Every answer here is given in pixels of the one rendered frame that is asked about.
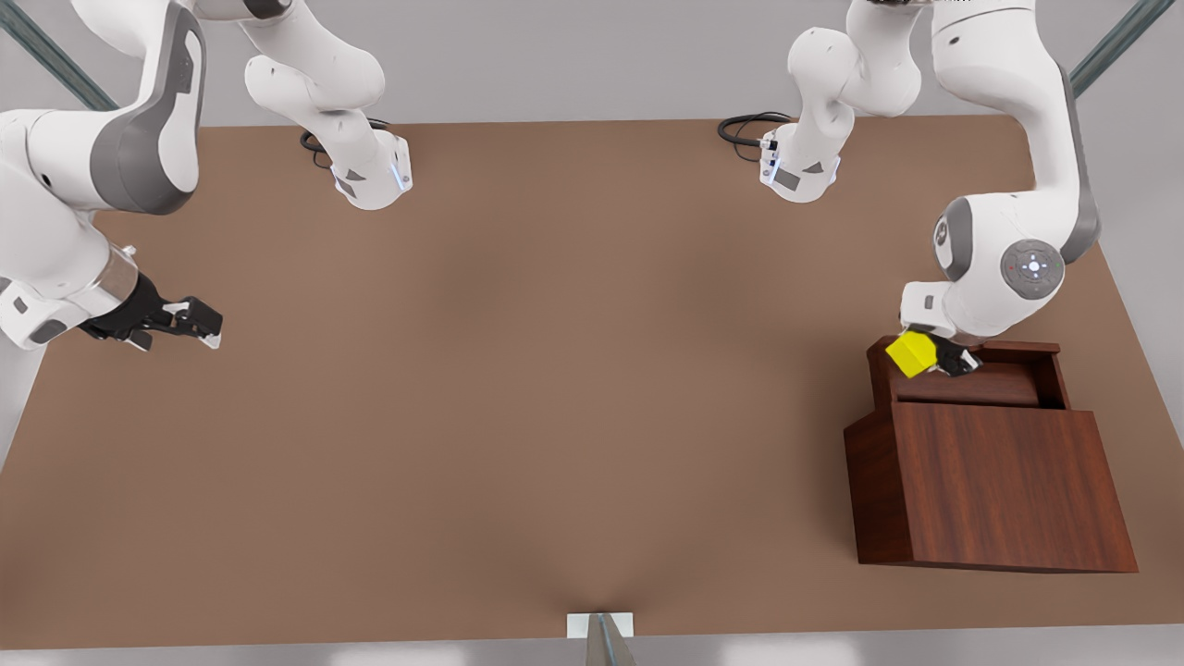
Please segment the dark wooden cabinet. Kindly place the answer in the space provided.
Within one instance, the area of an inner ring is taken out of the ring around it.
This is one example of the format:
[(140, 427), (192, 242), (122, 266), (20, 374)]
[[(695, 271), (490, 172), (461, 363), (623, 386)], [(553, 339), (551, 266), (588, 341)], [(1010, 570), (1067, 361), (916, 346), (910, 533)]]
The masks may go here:
[(893, 403), (843, 438), (864, 564), (1137, 572), (1094, 414)]

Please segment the silver frame post with foot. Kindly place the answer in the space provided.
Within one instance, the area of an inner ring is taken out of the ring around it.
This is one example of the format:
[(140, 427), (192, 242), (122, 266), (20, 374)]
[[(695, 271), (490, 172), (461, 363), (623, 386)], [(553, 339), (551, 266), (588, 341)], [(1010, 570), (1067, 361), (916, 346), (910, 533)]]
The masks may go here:
[(585, 666), (637, 666), (625, 641), (635, 635), (633, 611), (567, 614), (566, 630), (586, 641)]

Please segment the yellow cube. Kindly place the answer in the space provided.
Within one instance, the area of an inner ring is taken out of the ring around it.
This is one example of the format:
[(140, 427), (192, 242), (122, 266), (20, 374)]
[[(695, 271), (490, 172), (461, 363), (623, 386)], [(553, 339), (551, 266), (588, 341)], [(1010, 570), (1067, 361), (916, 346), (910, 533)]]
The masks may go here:
[(938, 346), (929, 333), (918, 329), (905, 329), (892, 342), (884, 346), (884, 354), (892, 358), (895, 366), (906, 378), (926, 374), (938, 366)]

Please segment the dark wooden drawer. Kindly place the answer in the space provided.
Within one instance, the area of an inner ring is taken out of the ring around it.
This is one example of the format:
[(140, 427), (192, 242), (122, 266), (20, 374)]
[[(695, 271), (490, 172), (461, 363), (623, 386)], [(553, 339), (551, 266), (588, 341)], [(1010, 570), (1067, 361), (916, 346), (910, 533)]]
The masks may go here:
[(867, 350), (871, 399), (889, 403), (948, 403), (1068, 410), (1072, 408), (1061, 374), (1057, 344), (993, 340), (972, 352), (982, 367), (972, 374), (940, 371), (908, 376), (884, 353), (893, 337), (880, 338)]

